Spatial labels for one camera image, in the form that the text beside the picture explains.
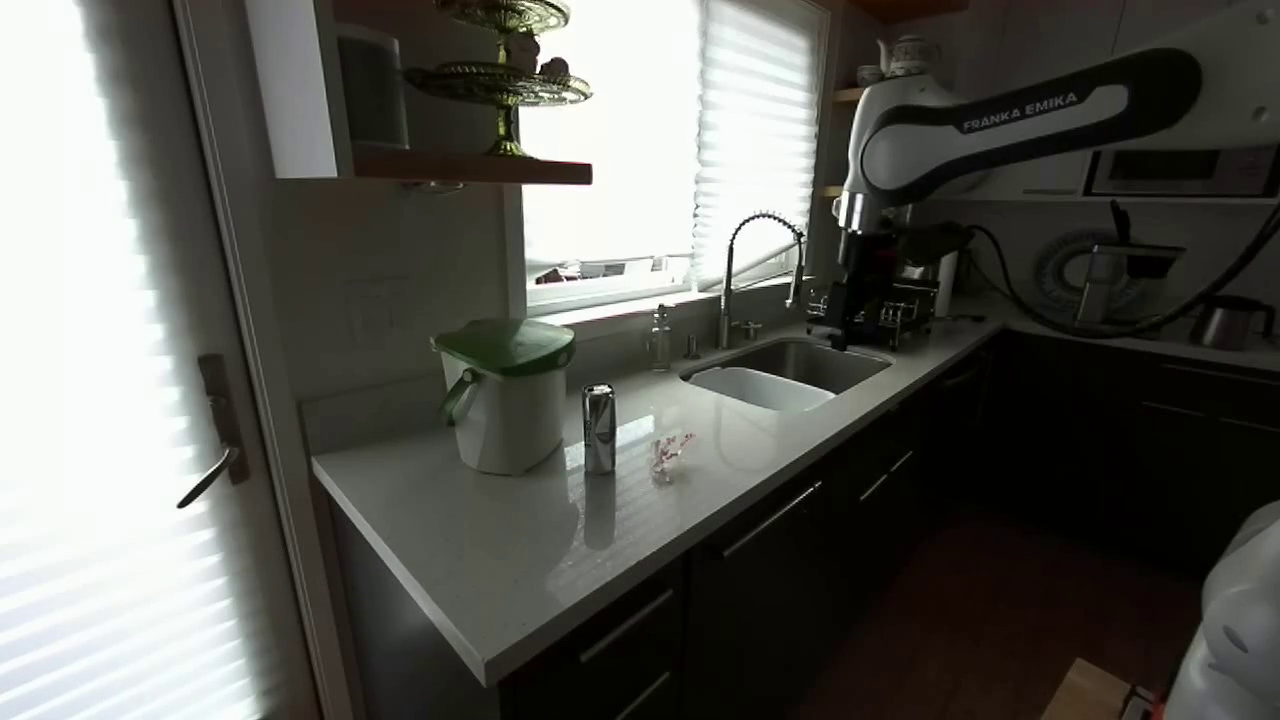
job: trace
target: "kitchen sink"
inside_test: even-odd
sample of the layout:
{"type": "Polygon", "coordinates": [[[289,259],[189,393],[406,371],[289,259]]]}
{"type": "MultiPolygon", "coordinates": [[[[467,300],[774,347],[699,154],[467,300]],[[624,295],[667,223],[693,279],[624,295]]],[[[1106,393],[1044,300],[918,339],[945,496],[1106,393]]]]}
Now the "kitchen sink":
{"type": "Polygon", "coordinates": [[[758,409],[809,413],[886,368],[890,359],[847,355],[809,336],[779,336],[686,371],[686,378],[758,409]]]}
{"type": "Polygon", "coordinates": [[[758,368],[699,368],[686,378],[774,413],[811,413],[837,396],[758,368]]]}
{"type": "Polygon", "coordinates": [[[742,355],[729,355],[723,368],[758,368],[758,371],[790,376],[795,384],[811,384],[842,396],[852,384],[886,371],[890,365],[872,355],[846,355],[805,336],[786,336],[786,339],[748,347],[742,355]]]}

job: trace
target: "white window shade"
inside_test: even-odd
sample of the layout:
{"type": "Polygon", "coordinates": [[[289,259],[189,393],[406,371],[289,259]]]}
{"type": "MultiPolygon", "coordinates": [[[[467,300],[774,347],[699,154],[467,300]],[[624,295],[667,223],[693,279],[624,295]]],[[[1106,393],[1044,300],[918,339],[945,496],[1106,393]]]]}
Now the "white window shade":
{"type": "MultiPolygon", "coordinates": [[[[594,189],[523,189],[531,311],[693,293],[754,213],[809,218],[824,81],[824,6],[809,0],[574,0],[540,37],[596,94],[519,111],[523,149],[594,160],[594,189]]],[[[758,223],[742,268],[792,242],[758,223]]]]}
{"type": "Polygon", "coordinates": [[[519,111],[523,149],[547,160],[594,160],[596,180],[523,189],[523,259],[530,273],[582,264],[612,273],[600,273],[596,286],[531,283],[535,306],[585,303],[585,293],[620,300],[690,286],[696,16],[693,0],[629,11],[577,0],[567,27],[540,37],[540,60],[565,56],[594,83],[594,98],[519,111]]]}
{"type": "MultiPolygon", "coordinates": [[[[706,0],[696,279],[723,276],[732,227],[754,213],[809,223],[824,83],[824,11],[805,0],[706,0]]],[[[792,242],[777,223],[742,237],[738,268],[792,242]]]]}
{"type": "Polygon", "coordinates": [[[137,6],[19,0],[0,25],[25,106],[0,111],[0,717],[270,717],[232,571],[251,546],[171,509],[216,440],[160,273],[186,237],[129,165],[126,48],[158,37],[105,16],[137,6]]]}

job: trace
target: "wall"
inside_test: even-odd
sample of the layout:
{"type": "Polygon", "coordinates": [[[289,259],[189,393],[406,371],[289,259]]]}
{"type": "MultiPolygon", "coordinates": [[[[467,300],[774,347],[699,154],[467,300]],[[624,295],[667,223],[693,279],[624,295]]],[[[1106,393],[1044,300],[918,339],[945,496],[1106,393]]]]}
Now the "wall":
{"type": "Polygon", "coordinates": [[[284,184],[271,268],[300,401],[411,376],[438,393],[434,330],[510,303],[504,192],[284,184]]]}
{"type": "MultiPolygon", "coordinates": [[[[930,44],[938,76],[957,94],[987,94],[1052,70],[1108,60],[1119,48],[1178,31],[1223,0],[967,0],[967,11],[900,25],[892,31],[918,31],[930,44]]],[[[1037,160],[1003,168],[1037,184],[1077,180],[1087,154],[1037,160]]],[[[1260,204],[1144,204],[1130,201],[1138,238],[1179,242],[1186,259],[1163,279],[1152,306],[1168,306],[1178,295],[1199,293],[1238,253],[1251,238],[1260,204]]],[[[986,218],[1007,242],[1021,283],[1034,293],[1034,268],[1040,253],[1071,233],[1108,233],[1108,206],[1100,201],[930,201],[919,218],[986,218]]],[[[1264,253],[1227,293],[1264,295],[1280,303],[1280,247],[1264,253]]]]}

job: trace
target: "white countertop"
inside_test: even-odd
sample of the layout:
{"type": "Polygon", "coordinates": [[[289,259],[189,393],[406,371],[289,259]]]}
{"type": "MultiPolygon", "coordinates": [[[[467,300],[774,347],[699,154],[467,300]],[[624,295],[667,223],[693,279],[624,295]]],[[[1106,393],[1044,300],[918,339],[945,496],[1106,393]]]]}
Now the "white countertop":
{"type": "Polygon", "coordinates": [[[467,470],[444,423],[314,469],[476,681],[501,684],[996,330],[996,318],[938,326],[852,393],[790,417],[674,371],[616,378],[616,481],[585,481],[574,396],[565,450],[530,475],[467,470]],[[679,430],[693,445],[658,475],[654,445],[679,430]]]}

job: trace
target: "sunlight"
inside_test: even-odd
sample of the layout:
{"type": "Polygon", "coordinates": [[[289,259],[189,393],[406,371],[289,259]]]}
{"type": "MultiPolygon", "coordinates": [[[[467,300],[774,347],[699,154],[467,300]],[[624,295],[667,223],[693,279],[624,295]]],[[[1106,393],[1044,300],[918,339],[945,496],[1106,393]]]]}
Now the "sunlight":
{"type": "Polygon", "coordinates": [[[216,440],[92,52],[80,5],[5,5],[0,717],[260,717],[214,510],[171,509],[216,440]]]}

